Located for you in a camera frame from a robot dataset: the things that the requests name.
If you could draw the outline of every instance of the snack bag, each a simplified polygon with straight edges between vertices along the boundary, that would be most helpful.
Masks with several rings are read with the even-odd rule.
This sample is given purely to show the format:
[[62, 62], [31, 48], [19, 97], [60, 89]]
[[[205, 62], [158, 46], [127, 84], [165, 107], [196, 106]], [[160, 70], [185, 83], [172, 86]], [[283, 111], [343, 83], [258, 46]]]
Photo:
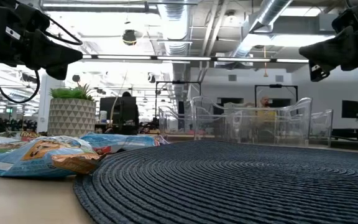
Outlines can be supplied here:
[[160, 145], [157, 140], [150, 136], [89, 133], [81, 139], [88, 142], [99, 155], [114, 153], [120, 149], [130, 151]]
[[89, 174], [99, 156], [85, 141], [68, 136], [0, 144], [0, 176], [64, 177]]

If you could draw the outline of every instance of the ceiling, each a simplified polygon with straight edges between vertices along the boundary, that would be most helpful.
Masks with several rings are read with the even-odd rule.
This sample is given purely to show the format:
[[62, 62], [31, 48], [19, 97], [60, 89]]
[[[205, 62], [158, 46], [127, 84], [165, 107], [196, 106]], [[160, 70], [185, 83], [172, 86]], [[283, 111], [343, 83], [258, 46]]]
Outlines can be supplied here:
[[[23, 3], [32, 3], [39, 6], [38, 1], [26, 0]], [[76, 1], [64, 0], [49, 0], [51, 3], [81, 3]], [[130, 6], [128, 1], [115, 1], [117, 4]], [[188, 1], [190, 3], [197, 2], [189, 6], [189, 21], [188, 21], [188, 35], [186, 42], [189, 44], [188, 55], [200, 55], [203, 49], [203, 42], [207, 31], [208, 21], [211, 19], [211, 11], [213, 8], [213, 0]], [[217, 37], [211, 48], [211, 55], [216, 53], [229, 54], [241, 43], [242, 40], [242, 26], [246, 15], [252, 14], [259, 10], [261, 1], [242, 1], [233, 0], [227, 5], [225, 12], [218, 12], [216, 14], [212, 33], [218, 30]], [[336, 12], [335, 8], [343, 7], [342, 2], [339, 1], [322, 1], [322, 0], [295, 0], [288, 8], [286, 8], [281, 16], [317, 16], [319, 13], [327, 8], [334, 9], [331, 12]], [[145, 14], [145, 13], [128, 13], [128, 11], [120, 12], [96, 12], [91, 7], [84, 7], [81, 11], [61, 11], [57, 8], [54, 11], [45, 11], [51, 18], [55, 19], [59, 24], [68, 29], [72, 34], [79, 37], [84, 44], [82, 46], [72, 46], [74, 49], [82, 51], [84, 54], [114, 54], [114, 55], [166, 55], [167, 39], [166, 34], [176, 32], [177, 27], [168, 26], [160, 15]], [[222, 23], [218, 25], [218, 18], [220, 13], [225, 13], [222, 17]], [[127, 46], [122, 41], [122, 35], [125, 30], [134, 29], [137, 36], [137, 43], [134, 46]], [[69, 36], [64, 34], [57, 26], [51, 26], [50, 32], [53, 34], [60, 34], [63, 38], [69, 39]], [[310, 40], [317, 42], [310, 36], [298, 37], [297, 39], [290, 39], [291, 37], [281, 36], [280, 38], [264, 39], [261, 35], [255, 35], [255, 43], [252, 45], [261, 45], [262, 47], [251, 48], [249, 54], [253, 57], [267, 57], [267, 58], [302, 58], [298, 53], [298, 47], [305, 45], [304, 41]], [[193, 68], [189, 70], [191, 73], [189, 79], [197, 79], [198, 63], [191, 63]], [[211, 72], [217, 69], [210, 65], [209, 73], [206, 75], [214, 75], [219, 72]], [[298, 64], [269, 64], [268, 68], [283, 69], [283, 73], [290, 73], [299, 68]], [[258, 70], [264, 68], [264, 65], [254, 65], [248, 69], [254, 68]], [[155, 101], [155, 84], [149, 83], [149, 75], [155, 75], [156, 80], [170, 81], [173, 79], [171, 63], [120, 63], [120, 62], [90, 62], [82, 61], [76, 62], [69, 66], [65, 87], [75, 87], [76, 83], [71, 81], [73, 75], [80, 75], [81, 84], [89, 84], [95, 91], [93, 96], [98, 100], [100, 97], [116, 96], [124, 91], [131, 91], [132, 94], [138, 97], [138, 105], [141, 116], [151, 118], [154, 113]], [[24, 99], [30, 96], [35, 84], [23, 81], [23, 74], [34, 76], [34, 72], [20, 66], [17, 68], [8, 67], [0, 64], [0, 85], [3, 90], [14, 96], [17, 99]], [[217, 84], [220, 79], [213, 78], [206, 82]], [[105, 90], [105, 95], [96, 93], [96, 88]], [[166, 85], [166, 91], [163, 91], [158, 96], [158, 105], [167, 105], [171, 107], [176, 106], [176, 91], [173, 91], [171, 84]], [[31, 102], [22, 106], [18, 106], [19, 111], [24, 111], [26, 115], [34, 114], [38, 110], [39, 96], [34, 98]], [[6, 100], [0, 94], [0, 112], [4, 110], [3, 106], [16, 106], [14, 104], [6, 104]]]

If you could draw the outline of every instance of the round placemat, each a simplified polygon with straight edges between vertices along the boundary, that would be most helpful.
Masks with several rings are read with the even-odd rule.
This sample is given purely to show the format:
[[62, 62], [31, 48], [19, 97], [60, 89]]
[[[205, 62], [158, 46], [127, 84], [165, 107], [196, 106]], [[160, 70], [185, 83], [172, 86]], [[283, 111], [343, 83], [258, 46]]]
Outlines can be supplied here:
[[106, 158], [74, 190], [96, 223], [358, 224], [358, 153], [181, 142]]

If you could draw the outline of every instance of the chip bag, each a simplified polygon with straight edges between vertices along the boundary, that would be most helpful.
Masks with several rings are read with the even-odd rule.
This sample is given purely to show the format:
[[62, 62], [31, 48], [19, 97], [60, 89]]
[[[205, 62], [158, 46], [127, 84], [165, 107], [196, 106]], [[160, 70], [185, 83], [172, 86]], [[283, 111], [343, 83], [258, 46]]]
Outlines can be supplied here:
[[85, 141], [68, 136], [0, 144], [0, 176], [64, 177], [89, 174], [99, 156]]

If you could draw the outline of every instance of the green plant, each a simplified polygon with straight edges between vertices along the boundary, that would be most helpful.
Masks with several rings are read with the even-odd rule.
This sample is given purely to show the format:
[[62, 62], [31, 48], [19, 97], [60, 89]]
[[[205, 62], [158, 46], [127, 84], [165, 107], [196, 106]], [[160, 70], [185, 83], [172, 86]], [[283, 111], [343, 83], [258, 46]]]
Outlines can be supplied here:
[[85, 84], [81, 86], [78, 84], [76, 88], [56, 88], [50, 89], [50, 95], [53, 98], [61, 99], [82, 99], [93, 101], [92, 96], [90, 95], [89, 85]]

